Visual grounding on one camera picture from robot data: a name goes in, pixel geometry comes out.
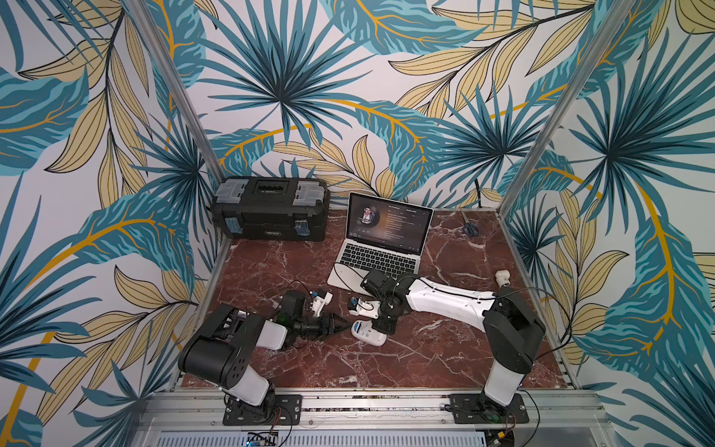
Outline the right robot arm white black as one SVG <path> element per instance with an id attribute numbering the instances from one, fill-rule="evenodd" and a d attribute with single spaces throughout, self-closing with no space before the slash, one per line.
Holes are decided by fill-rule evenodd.
<path id="1" fill-rule="evenodd" d="M 374 318 L 378 333 L 394 335 L 398 319 L 410 312 L 451 318 L 484 332 L 493 365 L 480 398 L 501 408 L 512 404 L 546 334 L 545 324 L 520 290 L 504 283 L 496 292 L 468 291 L 413 274 L 391 279 L 377 270 L 360 286 L 380 302 Z"/>

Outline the white wireless mouse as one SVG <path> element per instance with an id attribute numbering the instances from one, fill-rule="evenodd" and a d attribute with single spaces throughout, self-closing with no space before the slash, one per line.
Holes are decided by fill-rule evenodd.
<path id="1" fill-rule="evenodd" d="M 383 346 L 387 335 L 372 327 L 372 320 L 357 320 L 351 326 L 352 335 L 359 341 L 371 346 Z"/>

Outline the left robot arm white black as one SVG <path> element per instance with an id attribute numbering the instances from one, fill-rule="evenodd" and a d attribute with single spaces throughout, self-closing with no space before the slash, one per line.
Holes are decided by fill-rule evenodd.
<path id="1" fill-rule="evenodd" d="M 289 290 L 269 318 L 219 305 L 182 350 L 179 370 L 219 387 L 239 404 L 267 411 L 275 406 L 275 388 L 251 367 L 253 353 L 258 348 L 286 350 L 298 339 L 324 341 L 347 331 L 350 322 L 333 312 L 305 314 L 308 298 L 322 303 L 327 297 L 325 291 Z"/>

